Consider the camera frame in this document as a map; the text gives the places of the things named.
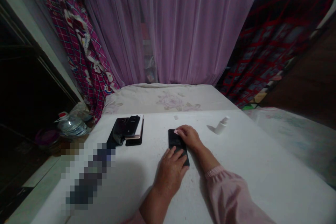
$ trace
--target phone screen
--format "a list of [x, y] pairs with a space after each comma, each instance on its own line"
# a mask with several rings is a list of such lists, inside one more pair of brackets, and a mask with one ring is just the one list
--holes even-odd
[[190, 166], [189, 163], [189, 157], [187, 154], [187, 146], [183, 142], [182, 138], [174, 133], [174, 129], [168, 130], [168, 142], [169, 142], [169, 149], [171, 149], [173, 146], [176, 146], [176, 151], [179, 151], [180, 149], [183, 149], [183, 154], [181, 156], [187, 155], [187, 160], [184, 163], [185, 166]]

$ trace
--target plastic water bottle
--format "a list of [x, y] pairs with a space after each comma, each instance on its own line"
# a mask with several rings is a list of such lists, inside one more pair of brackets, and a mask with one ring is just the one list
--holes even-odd
[[67, 112], [58, 114], [59, 122], [57, 127], [68, 137], [79, 137], [86, 135], [90, 132], [90, 128], [78, 117], [69, 115]]

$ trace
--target white table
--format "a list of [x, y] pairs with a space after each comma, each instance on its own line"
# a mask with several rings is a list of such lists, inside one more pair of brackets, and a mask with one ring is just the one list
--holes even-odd
[[[222, 135], [207, 125], [216, 126], [230, 116]], [[33, 223], [64, 223], [62, 204], [67, 191], [83, 172], [99, 143], [106, 142], [118, 117], [104, 115], [86, 141], [78, 160], [69, 168], [40, 209]], [[335, 223], [336, 192], [312, 170], [279, 146], [241, 111], [156, 113], [144, 115], [143, 141], [140, 146], [116, 148], [115, 167], [88, 210], [75, 211], [68, 223], [119, 223], [134, 214], [153, 184], [163, 153], [168, 147], [168, 129], [182, 124], [193, 126], [203, 143], [228, 170], [248, 183], [253, 200], [277, 223]], [[204, 199], [207, 193], [203, 174], [188, 152], [190, 170], [173, 198], [165, 223], [211, 223]]]

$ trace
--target bottle cap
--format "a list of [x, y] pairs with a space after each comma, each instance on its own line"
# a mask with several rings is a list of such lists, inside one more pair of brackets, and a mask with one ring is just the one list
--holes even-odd
[[58, 116], [59, 116], [60, 118], [65, 118], [67, 115], [68, 115], [68, 113], [65, 112], [65, 111], [63, 111], [63, 112], [61, 112], [61, 113], [58, 114]]

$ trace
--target black smartphone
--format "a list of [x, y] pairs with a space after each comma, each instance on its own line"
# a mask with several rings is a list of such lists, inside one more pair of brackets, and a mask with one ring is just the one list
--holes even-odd
[[126, 125], [125, 125], [125, 129], [124, 131], [122, 132], [122, 134], [124, 135], [124, 137], [132, 137], [134, 136], [136, 130], [137, 130], [137, 127], [138, 127], [138, 124], [139, 124], [139, 121], [140, 121], [140, 116], [131, 116]]
[[124, 132], [127, 120], [128, 120], [127, 117], [116, 119], [116, 122], [114, 123], [110, 136], [108, 137], [108, 140], [107, 140], [108, 144], [115, 142], [116, 146], [122, 146], [124, 142], [123, 132]]
[[183, 142], [182, 138], [174, 133], [174, 129], [169, 129], [168, 130], [168, 142], [169, 142], [169, 149], [171, 149], [173, 146], [176, 146], [176, 151], [179, 151], [180, 149], [183, 149], [183, 153], [181, 156], [187, 155], [187, 160], [185, 161], [184, 165], [185, 166], [190, 166], [189, 163], [189, 157], [187, 154], [187, 146], [186, 144]]
[[126, 146], [135, 146], [135, 145], [141, 145], [142, 144], [142, 132], [144, 128], [144, 120], [142, 120], [142, 127], [141, 127], [141, 133], [139, 139], [129, 139], [126, 140]]

